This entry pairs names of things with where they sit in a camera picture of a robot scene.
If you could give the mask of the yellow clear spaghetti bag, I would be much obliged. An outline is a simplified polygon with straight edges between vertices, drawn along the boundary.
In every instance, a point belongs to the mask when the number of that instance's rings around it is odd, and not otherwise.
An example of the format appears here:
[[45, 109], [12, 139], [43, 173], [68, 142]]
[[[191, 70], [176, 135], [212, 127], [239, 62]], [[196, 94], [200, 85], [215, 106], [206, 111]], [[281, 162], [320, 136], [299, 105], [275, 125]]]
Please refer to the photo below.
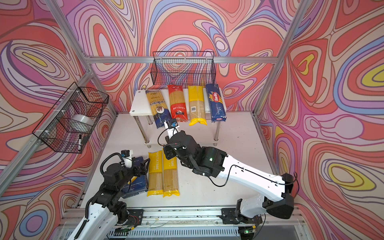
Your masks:
[[203, 87], [188, 86], [188, 93], [191, 117], [189, 126], [197, 123], [207, 125]]

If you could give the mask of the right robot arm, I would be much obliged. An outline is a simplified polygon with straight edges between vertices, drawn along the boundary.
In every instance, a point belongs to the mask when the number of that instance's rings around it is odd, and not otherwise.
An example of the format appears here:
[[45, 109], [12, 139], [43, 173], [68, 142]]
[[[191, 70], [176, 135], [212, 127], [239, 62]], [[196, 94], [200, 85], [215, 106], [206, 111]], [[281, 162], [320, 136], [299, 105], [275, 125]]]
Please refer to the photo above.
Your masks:
[[214, 147], [202, 147], [185, 131], [168, 130], [163, 150], [168, 160], [176, 157], [182, 166], [194, 174], [212, 178], [224, 178], [227, 182], [246, 186], [257, 191], [249, 199], [239, 199], [234, 211], [235, 218], [249, 222], [257, 215], [269, 214], [287, 220], [294, 211], [292, 189], [297, 180], [290, 174], [268, 174], [252, 168], [226, 152]]

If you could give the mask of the red spaghetti bag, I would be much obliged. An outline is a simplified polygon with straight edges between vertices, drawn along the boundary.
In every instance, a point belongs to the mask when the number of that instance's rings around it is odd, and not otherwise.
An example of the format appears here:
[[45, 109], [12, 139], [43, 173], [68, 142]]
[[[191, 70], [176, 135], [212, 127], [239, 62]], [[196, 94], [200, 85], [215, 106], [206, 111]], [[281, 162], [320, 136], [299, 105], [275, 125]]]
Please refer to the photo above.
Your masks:
[[178, 122], [187, 122], [187, 106], [182, 86], [168, 85], [168, 91], [171, 117], [176, 119]]

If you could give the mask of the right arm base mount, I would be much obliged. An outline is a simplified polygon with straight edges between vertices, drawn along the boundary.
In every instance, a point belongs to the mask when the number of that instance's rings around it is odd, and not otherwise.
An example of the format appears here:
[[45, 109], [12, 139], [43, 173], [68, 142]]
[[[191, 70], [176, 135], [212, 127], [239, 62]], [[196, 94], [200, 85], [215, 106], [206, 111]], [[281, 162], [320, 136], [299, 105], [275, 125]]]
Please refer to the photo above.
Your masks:
[[252, 224], [258, 226], [263, 222], [261, 215], [256, 215], [253, 218], [243, 216], [239, 210], [235, 208], [222, 208], [219, 218], [225, 225]]

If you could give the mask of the blue Barilla spaghetti bag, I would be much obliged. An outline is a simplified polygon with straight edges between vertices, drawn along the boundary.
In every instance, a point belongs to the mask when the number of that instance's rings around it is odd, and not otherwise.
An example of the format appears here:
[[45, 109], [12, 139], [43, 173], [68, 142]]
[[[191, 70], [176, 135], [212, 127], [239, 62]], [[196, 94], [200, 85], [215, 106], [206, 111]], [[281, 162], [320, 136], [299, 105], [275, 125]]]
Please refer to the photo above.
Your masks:
[[220, 93], [218, 84], [207, 84], [206, 92], [211, 112], [212, 122], [225, 122], [227, 119], [226, 110], [224, 108], [224, 100]]

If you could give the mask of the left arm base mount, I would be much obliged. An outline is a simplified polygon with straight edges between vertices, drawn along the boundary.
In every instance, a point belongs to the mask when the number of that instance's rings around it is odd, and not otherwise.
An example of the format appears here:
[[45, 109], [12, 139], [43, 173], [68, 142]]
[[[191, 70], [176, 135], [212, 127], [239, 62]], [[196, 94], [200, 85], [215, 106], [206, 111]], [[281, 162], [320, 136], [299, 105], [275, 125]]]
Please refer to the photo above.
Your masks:
[[117, 232], [129, 232], [142, 224], [144, 214], [143, 209], [131, 209], [128, 210], [128, 212], [126, 221], [123, 224], [118, 225], [119, 227], [116, 229]]

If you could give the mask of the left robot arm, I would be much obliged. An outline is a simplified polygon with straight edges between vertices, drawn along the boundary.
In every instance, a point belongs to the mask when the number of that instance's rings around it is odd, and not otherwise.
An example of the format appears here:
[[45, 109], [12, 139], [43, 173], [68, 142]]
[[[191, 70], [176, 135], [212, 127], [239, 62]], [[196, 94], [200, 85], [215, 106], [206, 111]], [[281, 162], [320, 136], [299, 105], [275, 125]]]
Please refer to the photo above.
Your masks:
[[129, 217], [127, 204], [120, 201], [123, 187], [133, 177], [146, 175], [149, 159], [139, 166], [126, 167], [125, 164], [111, 164], [102, 173], [104, 182], [97, 193], [88, 200], [85, 216], [78, 224], [70, 240], [103, 240], [115, 225], [124, 224]]

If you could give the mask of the clear blue Ankara spaghetti bag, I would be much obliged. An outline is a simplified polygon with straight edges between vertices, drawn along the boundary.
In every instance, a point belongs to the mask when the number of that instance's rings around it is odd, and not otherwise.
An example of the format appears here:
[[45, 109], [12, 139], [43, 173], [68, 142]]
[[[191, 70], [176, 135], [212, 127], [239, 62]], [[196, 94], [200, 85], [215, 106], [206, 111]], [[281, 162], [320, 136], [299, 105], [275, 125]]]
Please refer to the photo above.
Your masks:
[[149, 101], [157, 129], [164, 127], [165, 122], [171, 120], [172, 117], [162, 92], [160, 90], [146, 91], [146, 96]]

